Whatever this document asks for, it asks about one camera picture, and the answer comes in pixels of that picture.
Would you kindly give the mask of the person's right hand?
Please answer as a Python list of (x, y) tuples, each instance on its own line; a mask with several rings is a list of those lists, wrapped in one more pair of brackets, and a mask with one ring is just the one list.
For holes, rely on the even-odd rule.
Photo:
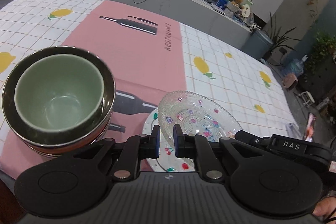
[(326, 223), (335, 223), (336, 198), (326, 197), (317, 203), (313, 215), (323, 218)]

